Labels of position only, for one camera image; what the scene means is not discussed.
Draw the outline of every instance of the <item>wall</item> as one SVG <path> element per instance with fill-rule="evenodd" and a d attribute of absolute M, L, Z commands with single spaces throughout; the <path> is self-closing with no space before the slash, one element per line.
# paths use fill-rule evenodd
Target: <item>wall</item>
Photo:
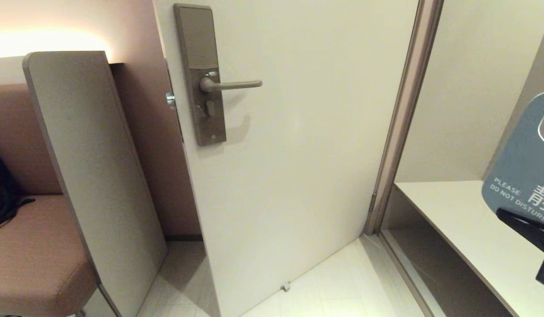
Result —
<path fill-rule="evenodd" d="M 0 57 L 105 50 L 163 231 L 200 234 L 151 0 L 0 1 Z"/>
<path fill-rule="evenodd" d="M 530 100 L 532 100 L 532 98 L 534 98 L 534 96 L 538 95 L 540 92 L 544 92 L 544 36 L 542 38 L 542 43 L 538 48 L 538 52 L 536 53 L 536 57 L 534 58 L 534 63 L 532 63 L 532 68 L 530 69 L 526 83 L 524 83 L 524 87 L 522 88 L 522 92 L 520 93 L 517 105 L 515 106 L 513 114 L 511 114 L 509 123 L 505 128 L 505 132 L 503 133 L 503 136 L 499 141 L 497 151 L 493 155 L 493 158 L 489 163 L 489 167 L 485 172 L 486 175 L 491 171 L 493 165 L 499 158 L 499 155 L 503 152 L 503 149 L 509 141 L 511 133 L 517 126 L 520 116 L 522 116 L 522 114 L 524 113 L 527 104 L 530 102 Z"/>
<path fill-rule="evenodd" d="M 25 84 L 23 56 L 0 58 L 0 85 Z"/>
<path fill-rule="evenodd" d="M 544 34 L 544 0 L 446 0 L 398 182 L 481 179 Z"/>

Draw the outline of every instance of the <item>seat cushion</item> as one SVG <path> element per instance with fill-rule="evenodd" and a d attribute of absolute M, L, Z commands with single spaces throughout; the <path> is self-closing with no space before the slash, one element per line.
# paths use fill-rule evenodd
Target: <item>seat cushion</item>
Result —
<path fill-rule="evenodd" d="M 0 228 L 0 313 L 66 317 L 96 288 L 96 278 L 63 195 L 34 203 Z"/>

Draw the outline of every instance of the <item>floor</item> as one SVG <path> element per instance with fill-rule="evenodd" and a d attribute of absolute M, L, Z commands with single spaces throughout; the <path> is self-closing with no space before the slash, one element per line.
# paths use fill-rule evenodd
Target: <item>floor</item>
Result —
<path fill-rule="evenodd" d="M 423 317 L 377 237 L 360 237 L 243 317 Z M 138 317 L 218 317 L 202 243 L 169 243 Z"/>

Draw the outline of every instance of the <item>pink sofa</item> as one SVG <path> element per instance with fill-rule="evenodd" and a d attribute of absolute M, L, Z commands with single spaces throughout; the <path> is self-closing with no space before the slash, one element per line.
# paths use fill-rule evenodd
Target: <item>pink sofa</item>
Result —
<path fill-rule="evenodd" d="M 0 157 L 35 198 L 0 228 L 0 313 L 66 317 L 97 287 L 55 175 L 29 91 L 0 86 Z"/>

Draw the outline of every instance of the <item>door handle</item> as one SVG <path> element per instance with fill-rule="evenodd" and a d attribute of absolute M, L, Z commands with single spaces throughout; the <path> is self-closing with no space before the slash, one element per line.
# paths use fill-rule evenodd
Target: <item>door handle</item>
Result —
<path fill-rule="evenodd" d="M 262 80 L 239 81 L 228 83 L 216 83 L 210 78 L 202 78 L 200 81 L 200 89 L 202 92 L 215 92 L 217 90 L 255 88 L 262 86 Z"/>
<path fill-rule="evenodd" d="M 227 140 L 222 90 L 254 88 L 262 81 L 221 83 L 210 7 L 174 4 L 190 114 L 198 146 Z"/>

